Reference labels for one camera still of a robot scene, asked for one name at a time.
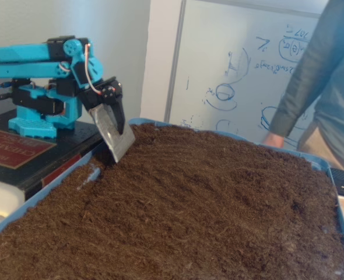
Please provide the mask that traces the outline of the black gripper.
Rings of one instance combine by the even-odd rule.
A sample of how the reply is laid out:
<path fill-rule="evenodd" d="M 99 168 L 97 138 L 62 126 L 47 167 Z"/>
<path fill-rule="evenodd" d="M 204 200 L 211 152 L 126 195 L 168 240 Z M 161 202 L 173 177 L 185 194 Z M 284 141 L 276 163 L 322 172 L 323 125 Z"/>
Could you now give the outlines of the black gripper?
<path fill-rule="evenodd" d="M 94 84 L 96 93 L 89 88 L 81 90 L 79 100 L 89 111 L 94 124 L 118 163 L 135 142 L 134 133 L 125 121 L 122 105 L 122 87 L 113 76 Z"/>

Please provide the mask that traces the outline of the person right hand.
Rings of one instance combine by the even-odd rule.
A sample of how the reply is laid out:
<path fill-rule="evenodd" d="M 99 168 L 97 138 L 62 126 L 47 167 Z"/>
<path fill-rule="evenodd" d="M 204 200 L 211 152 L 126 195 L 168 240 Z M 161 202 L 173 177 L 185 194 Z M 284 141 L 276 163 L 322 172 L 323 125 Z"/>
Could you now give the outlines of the person right hand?
<path fill-rule="evenodd" d="M 283 148 L 285 144 L 285 137 L 269 131 L 262 141 L 262 144 L 274 148 Z"/>

